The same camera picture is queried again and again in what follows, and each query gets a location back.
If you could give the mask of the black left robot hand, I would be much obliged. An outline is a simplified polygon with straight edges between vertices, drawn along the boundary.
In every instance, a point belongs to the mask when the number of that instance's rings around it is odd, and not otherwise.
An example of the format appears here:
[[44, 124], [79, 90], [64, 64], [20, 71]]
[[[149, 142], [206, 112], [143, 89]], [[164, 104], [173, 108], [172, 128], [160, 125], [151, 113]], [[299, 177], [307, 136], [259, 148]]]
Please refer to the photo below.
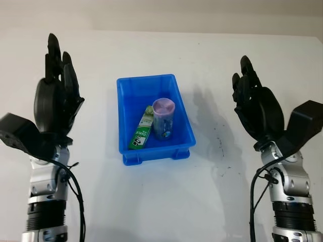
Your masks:
[[71, 56], [66, 51], [61, 53], [52, 33], [47, 48], [45, 77], [38, 82], [34, 100], [36, 126], [56, 145], [69, 146], [73, 140], [68, 133], [85, 99], [79, 93]]

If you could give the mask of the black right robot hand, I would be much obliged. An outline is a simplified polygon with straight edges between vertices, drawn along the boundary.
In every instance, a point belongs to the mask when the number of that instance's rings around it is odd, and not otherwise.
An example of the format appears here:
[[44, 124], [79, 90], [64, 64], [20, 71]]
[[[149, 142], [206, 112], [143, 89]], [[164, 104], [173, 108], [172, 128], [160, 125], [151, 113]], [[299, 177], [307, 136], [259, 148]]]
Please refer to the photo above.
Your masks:
[[234, 109], [246, 132], [256, 140], [254, 149], [279, 139], [284, 132], [284, 115], [273, 92], [261, 84], [250, 59], [242, 56], [241, 73], [232, 77]]

